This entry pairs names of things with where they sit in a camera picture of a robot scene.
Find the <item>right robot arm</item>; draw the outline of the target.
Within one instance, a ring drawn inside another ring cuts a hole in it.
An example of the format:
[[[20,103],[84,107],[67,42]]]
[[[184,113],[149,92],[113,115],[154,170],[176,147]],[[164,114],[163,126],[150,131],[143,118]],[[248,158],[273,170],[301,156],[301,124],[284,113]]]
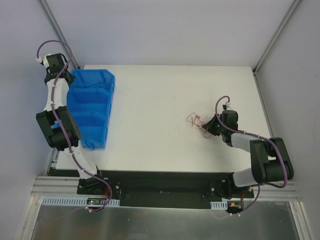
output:
[[[221,136],[228,146],[250,154],[250,168],[231,174],[225,184],[225,192],[237,197],[243,188],[270,185],[283,189],[294,176],[286,145],[282,138],[265,138],[238,130],[238,113],[223,110],[202,128],[213,136]]]

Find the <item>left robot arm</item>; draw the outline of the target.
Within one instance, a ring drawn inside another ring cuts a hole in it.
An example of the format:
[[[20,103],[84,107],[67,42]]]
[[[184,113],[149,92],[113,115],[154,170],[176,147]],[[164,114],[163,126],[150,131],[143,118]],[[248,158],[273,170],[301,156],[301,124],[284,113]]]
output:
[[[64,154],[76,167],[79,187],[102,194],[106,188],[102,173],[82,147],[80,128],[67,107],[69,86],[75,77],[68,71],[66,57],[62,53],[49,53],[38,60],[46,70],[44,82],[48,96],[44,110],[36,114],[36,121],[48,145]]]

